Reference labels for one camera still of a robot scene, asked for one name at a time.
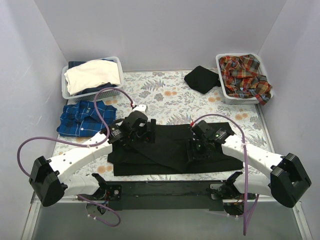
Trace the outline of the black long sleeve shirt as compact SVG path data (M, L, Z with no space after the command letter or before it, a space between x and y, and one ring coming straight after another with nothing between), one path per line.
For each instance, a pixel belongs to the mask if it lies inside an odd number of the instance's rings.
M214 151L209 162L188 164L186 141L190 127L156 125L155 143L134 140L126 146L114 144L107 157L115 176L202 174L241 170L243 163Z

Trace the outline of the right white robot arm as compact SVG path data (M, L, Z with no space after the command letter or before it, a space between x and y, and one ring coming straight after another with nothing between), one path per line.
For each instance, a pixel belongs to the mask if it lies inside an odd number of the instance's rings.
M273 197L281 205L293 208L312 184L295 154L284 156L243 143L232 130L224 127L215 129L204 120L193 123L191 131L199 139L201 148L248 163L262 173L233 173L219 188L212 190L214 195L222 199L237 199L248 192Z

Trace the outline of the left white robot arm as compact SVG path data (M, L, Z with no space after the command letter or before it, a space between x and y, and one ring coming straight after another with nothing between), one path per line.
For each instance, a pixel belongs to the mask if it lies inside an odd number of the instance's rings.
M98 173L75 176L75 172L97 158L109 155L113 145L126 146L135 140L155 142L156 120L135 110L124 119L103 128L85 142L60 156L37 158L32 166L29 183L44 207L57 203L65 196L82 195L91 200L105 200L113 196L114 186Z

